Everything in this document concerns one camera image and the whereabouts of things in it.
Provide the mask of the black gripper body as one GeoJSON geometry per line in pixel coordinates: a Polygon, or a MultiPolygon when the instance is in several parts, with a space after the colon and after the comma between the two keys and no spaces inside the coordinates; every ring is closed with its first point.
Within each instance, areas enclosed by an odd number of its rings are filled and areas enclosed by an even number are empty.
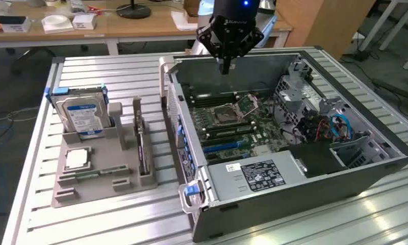
{"type": "Polygon", "coordinates": [[[259,3],[260,1],[214,1],[210,25],[222,44],[224,58],[226,29],[244,29],[249,32],[256,27],[259,3]]]}

